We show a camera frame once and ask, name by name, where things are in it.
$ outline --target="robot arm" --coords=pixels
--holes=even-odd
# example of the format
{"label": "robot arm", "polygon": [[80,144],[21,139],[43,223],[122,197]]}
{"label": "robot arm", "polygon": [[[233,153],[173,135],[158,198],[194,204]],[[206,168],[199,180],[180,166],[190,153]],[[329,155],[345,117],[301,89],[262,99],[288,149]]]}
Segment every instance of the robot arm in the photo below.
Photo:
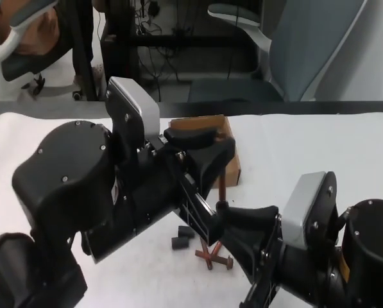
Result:
{"label": "robot arm", "polygon": [[335,175],[315,173],[300,178],[282,214],[227,202],[213,210],[205,198],[235,141],[218,141],[216,129],[160,135],[155,102],[132,89],[110,82],[111,132],[66,123],[15,171],[31,233],[0,236],[0,308],[74,307],[87,289],[71,253],[77,232],[99,262],[171,211],[241,265],[252,284],[242,308],[269,307],[279,286],[318,307],[383,307],[382,200],[338,217]]}

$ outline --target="chair backrest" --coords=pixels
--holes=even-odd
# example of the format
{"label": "chair backrest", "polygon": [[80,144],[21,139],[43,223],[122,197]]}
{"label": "chair backrest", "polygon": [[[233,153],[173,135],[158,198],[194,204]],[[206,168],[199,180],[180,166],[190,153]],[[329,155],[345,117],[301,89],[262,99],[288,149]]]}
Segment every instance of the chair backrest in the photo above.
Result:
{"label": "chair backrest", "polygon": [[310,100],[367,0],[288,0],[269,65],[287,101]]}

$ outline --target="cardboard box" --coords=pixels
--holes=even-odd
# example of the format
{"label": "cardboard box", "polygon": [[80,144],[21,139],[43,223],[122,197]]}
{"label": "cardboard box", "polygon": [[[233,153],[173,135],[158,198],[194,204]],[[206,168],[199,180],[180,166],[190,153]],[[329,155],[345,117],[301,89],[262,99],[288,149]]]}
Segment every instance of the cardboard box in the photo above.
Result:
{"label": "cardboard box", "polygon": [[[233,137],[230,123],[227,117],[223,115],[210,115],[206,117],[189,117],[185,119],[175,119],[170,122],[170,127],[176,130],[197,130],[200,128],[218,127],[220,133]],[[228,163],[225,169],[225,184],[227,187],[238,185],[240,179],[241,166],[238,158],[237,149],[235,149],[234,158]]]}

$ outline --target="white table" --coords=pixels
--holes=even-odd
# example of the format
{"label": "white table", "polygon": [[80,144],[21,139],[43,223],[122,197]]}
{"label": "white table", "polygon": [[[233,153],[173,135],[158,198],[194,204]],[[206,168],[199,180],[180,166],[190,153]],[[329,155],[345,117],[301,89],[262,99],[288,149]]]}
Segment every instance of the white table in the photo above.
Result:
{"label": "white table", "polygon": [[[168,121],[161,120],[162,129]],[[11,188],[12,173],[64,122],[0,116],[0,233],[29,232]],[[94,122],[111,125],[109,119]],[[231,117],[230,124],[242,168],[239,186],[227,190],[231,206],[282,210],[300,175],[315,171],[336,173],[340,212],[361,200],[383,198],[383,114],[243,115]],[[212,191],[209,203],[216,198]],[[77,307],[238,307],[250,288],[242,269],[214,264],[208,271],[194,256],[201,247],[197,239],[188,250],[173,252],[170,238],[181,223],[169,214],[97,265],[76,238],[73,252],[89,287]],[[272,307],[307,305],[280,291]]]}

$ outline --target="small black block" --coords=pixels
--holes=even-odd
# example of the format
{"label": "small black block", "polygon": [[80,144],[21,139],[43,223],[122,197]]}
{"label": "small black block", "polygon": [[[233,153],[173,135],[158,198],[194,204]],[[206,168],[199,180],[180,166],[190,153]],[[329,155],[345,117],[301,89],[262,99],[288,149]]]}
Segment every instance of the small black block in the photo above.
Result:
{"label": "small black block", "polygon": [[179,250],[189,247],[189,238],[188,237],[173,237],[171,239],[171,248],[173,250]]}
{"label": "small black block", "polygon": [[178,237],[188,237],[189,239],[194,239],[196,233],[194,230],[188,226],[178,226]]}

